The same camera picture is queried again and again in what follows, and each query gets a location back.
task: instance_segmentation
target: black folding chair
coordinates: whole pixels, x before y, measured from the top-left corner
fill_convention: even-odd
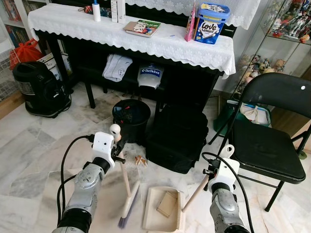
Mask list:
[[[265,208],[268,212],[284,182],[300,183],[306,178],[298,155],[311,134],[311,126],[307,131],[291,139],[285,132],[236,119],[243,102],[268,104],[311,118],[311,82],[280,73],[266,73],[256,77],[245,87],[230,119],[209,142],[211,145],[228,125],[219,153],[229,140],[235,147],[232,159],[239,161],[241,168],[280,180],[278,186],[275,186],[239,175],[276,188]],[[303,139],[296,150],[293,142],[300,138]]]

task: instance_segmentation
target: plastic container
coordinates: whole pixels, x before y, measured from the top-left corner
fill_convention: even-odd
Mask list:
[[[227,100],[226,105],[220,112],[219,116],[217,119],[214,120],[213,122],[213,128],[216,132],[220,130],[220,128],[225,124],[225,122],[231,117],[231,115],[234,113],[236,106],[238,105],[237,101],[234,100]],[[269,127],[271,123],[271,113],[270,110],[264,107],[260,107],[261,109],[264,109],[267,113],[267,120],[268,124],[261,124],[263,126]],[[244,121],[249,121],[246,116],[244,116],[241,112],[238,112],[237,115],[238,120],[244,120]],[[224,129],[221,131],[220,135],[224,136],[227,133],[228,126],[226,125]]]
[[[145,130],[151,111],[139,100],[121,100],[112,110],[113,122],[120,125],[122,139],[144,144]]]
[[[230,17],[230,9],[225,5],[203,2],[197,12],[194,40],[206,44],[215,44],[217,38]]]
[[[156,209],[166,192],[178,195],[177,204],[172,214],[167,218]],[[183,233],[185,232],[186,214],[181,210],[185,206],[185,195],[171,187],[150,187],[145,208],[142,227],[147,232],[154,233]]]
[[[138,86],[149,86],[157,89],[161,84],[163,72],[163,67],[152,63],[139,66],[137,77]]]

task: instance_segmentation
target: marble floor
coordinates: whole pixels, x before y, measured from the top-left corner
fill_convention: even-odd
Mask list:
[[[107,132],[112,124],[112,107],[125,99],[122,93],[93,86],[97,107],[90,109],[83,84],[74,87],[71,108],[55,119],[32,116],[19,106],[0,120],[0,232],[1,233],[51,233],[56,227],[56,192],[60,183],[60,163],[69,143],[80,135],[97,131]],[[156,103],[143,99],[152,116]],[[212,121],[217,116],[217,98],[210,98],[205,109],[210,133],[215,134]],[[203,151],[217,152],[221,139]],[[91,145],[79,140],[70,150],[65,163],[65,177],[76,174],[86,161],[91,159]],[[130,183],[140,180],[139,195],[129,218],[126,232],[145,232],[142,227],[147,190],[152,186],[171,186],[182,191],[189,199],[203,179],[202,169],[207,164],[203,159],[196,163],[187,175],[159,167],[152,162],[148,167],[136,167],[135,155],[145,155],[145,149],[136,144],[124,148]],[[311,156],[301,161],[307,178],[301,184],[283,186],[269,213],[264,211],[274,189],[242,180],[249,202],[256,233],[308,233],[311,229]],[[262,181],[271,181],[263,176],[240,170]],[[66,186],[67,200],[73,192],[73,183]],[[248,227],[245,202],[237,185],[240,215]],[[120,166],[108,172],[99,196],[99,207],[91,225],[90,233],[117,233],[120,208],[125,200],[125,189]],[[209,214],[211,194],[200,193],[187,211],[186,233],[213,233],[214,223]]]

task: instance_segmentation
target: white bag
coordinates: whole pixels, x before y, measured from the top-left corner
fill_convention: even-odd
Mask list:
[[[267,125],[269,123],[266,110],[258,106],[254,107],[243,103],[240,112],[245,115],[247,119],[252,121],[252,123],[260,125]]]

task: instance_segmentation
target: blue tin can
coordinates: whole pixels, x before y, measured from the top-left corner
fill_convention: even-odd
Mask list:
[[[194,40],[215,44],[230,17],[230,9],[225,5],[203,2],[197,12]]]

